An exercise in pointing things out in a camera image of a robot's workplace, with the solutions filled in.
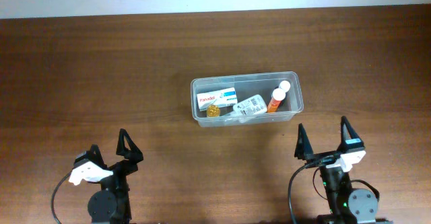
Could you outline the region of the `white Panadol box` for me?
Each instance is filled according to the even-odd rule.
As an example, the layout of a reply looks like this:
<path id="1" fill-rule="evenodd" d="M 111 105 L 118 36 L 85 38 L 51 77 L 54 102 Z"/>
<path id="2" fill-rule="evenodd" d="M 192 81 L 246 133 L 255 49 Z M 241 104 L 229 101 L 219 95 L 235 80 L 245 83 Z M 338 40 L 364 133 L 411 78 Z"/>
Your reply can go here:
<path id="1" fill-rule="evenodd" d="M 234 87 L 209 91 L 197 94 L 197 103 L 200 111 L 206 111 L 210 105 L 224 108 L 238 103 L 236 90 Z"/>

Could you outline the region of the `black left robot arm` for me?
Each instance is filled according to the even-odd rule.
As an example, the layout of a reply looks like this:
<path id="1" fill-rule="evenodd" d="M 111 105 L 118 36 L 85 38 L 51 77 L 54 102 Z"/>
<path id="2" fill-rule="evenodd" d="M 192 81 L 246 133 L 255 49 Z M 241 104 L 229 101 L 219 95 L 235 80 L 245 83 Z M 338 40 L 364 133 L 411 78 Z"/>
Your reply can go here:
<path id="1" fill-rule="evenodd" d="M 104 163 L 97 145 L 75 158 L 69 182 L 77 186 L 84 180 L 101 187 L 88 201 L 92 223 L 129 223 L 132 220 L 127 176 L 138 170 L 143 153 L 123 128 L 119 131 L 116 154 L 124 160 L 112 166 Z"/>

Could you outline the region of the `dark bottle white cap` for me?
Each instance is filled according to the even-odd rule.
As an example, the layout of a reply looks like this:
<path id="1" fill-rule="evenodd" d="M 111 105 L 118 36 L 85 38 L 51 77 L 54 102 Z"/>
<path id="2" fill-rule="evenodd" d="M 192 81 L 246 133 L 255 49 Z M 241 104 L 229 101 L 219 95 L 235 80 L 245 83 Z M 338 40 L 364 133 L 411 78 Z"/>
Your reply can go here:
<path id="1" fill-rule="evenodd" d="M 280 84 L 279 84 L 279 86 L 278 86 L 280 89 L 282 89 L 284 92 L 285 92 L 285 98 L 280 102 L 280 104 L 279 104 L 279 107 L 282 107 L 284 104 L 285 104 L 285 102 L 286 102 L 286 100 L 287 100 L 287 98 L 288 98 L 288 92 L 289 92 L 289 90 L 290 90 L 290 88 L 291 88 L 291 84 L 290 84 L 290 82 L 289 81 L 287 81 L 287 80 L 284 80 L 284 81 L 282 81 Z"/>

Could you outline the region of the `small gold-lid jar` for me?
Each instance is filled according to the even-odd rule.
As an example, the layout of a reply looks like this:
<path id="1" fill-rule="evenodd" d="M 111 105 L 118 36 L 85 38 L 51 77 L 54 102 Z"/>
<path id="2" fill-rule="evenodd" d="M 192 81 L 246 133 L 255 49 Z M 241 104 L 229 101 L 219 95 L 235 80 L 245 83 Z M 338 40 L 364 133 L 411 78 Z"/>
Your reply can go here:
<path id="1" fill-rule="evenodd" d="M 216 105 L 210 105 L 207 107 L 207 110 L 206 110 L 207 117 L 209 118 L 220 116 L 220 112 L 221 112 L 220 108 Z"/>

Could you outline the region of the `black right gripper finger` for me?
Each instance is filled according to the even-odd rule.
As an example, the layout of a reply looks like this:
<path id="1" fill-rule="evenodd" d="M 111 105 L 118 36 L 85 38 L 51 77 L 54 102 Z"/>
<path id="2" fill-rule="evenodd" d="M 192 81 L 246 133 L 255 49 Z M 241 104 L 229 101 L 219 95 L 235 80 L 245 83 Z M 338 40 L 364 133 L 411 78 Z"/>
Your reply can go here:
<path id="1" fill-rule="evenodd" d="M 356 152 L 365 150 L 364 142 L 349 123 L 346 116 L 341 117 L 341 142 L 339 152 Z"/>
<path id="2" fill-rule="evenodd" d="M 296 143 L 294 157 L 301 160 L 314 159 L 314 151 L 312 150 L 312 146 L 310 144 L 303 124 L 298 125 L 298 139 Z"/>

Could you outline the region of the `orange tube white cap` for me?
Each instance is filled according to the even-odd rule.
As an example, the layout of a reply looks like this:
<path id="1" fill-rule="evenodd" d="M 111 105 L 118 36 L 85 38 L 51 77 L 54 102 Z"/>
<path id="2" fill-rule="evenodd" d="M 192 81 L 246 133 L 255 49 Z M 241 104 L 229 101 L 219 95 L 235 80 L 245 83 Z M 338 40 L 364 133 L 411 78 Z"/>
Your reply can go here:
<path id="1" fill-rule="evenodd" d="M 273 90 L 271 100 L 267 106 L 267 113 L 274 113 L 279 108 L 281 102 L 286 98 L 286 92 L 281 88 Z"/>

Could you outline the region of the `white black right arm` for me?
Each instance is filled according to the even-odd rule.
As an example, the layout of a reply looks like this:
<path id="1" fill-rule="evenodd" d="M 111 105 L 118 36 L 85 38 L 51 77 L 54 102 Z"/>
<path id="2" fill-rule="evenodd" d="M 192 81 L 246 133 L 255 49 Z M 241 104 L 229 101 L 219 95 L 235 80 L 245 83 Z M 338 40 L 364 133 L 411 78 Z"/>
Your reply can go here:
<path id="1" fill-rule="evenodd" d="M 390 223 L 388 219 L 376 217 L 380 192 L 368 182 L 353 180 L 349 175 L 353 165 L 359 163 L 366 154 L 364 141 L 345 116 L 341 117 L 340 128 L 341 142 L 336 150 L 315 153 L 304 126 L 298 125 L 294 157 L 305 161 L 305 164 L 292 174 L 288 184 L 288 204 L 292 222 L 297 222 L 292 206 L 294 178 L 302 170 L 314 168 L 320 172 L 325 188 L 325 199 L 330 209 L 329 214 L 317 217 L 317 223 Z"/>

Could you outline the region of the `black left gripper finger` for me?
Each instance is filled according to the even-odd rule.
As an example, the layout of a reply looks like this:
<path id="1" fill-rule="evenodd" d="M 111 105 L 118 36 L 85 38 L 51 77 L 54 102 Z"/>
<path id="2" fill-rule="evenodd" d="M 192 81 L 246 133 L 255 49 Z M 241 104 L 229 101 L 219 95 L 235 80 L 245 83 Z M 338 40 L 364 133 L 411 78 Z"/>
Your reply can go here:
<path id="1" fill-rule="evenodd" d="M 89 155 L 88 159 L 93 163 L 95 163 L 98 167 L 102 168 L 103 170 L 107 169 L 107 165 L 104 163 L 102 154 L 97 145 L 92 145 L 90 147 L 88 155 Z"/>
<path id="2" fill-rule="evenodd" d="M 133 142 L 128 132 L 123 128 L 119 131 L 116 154 L 123 156 L 131 163 L 139 163 L 140 161 L 143 161 L 143 153 Z"/>

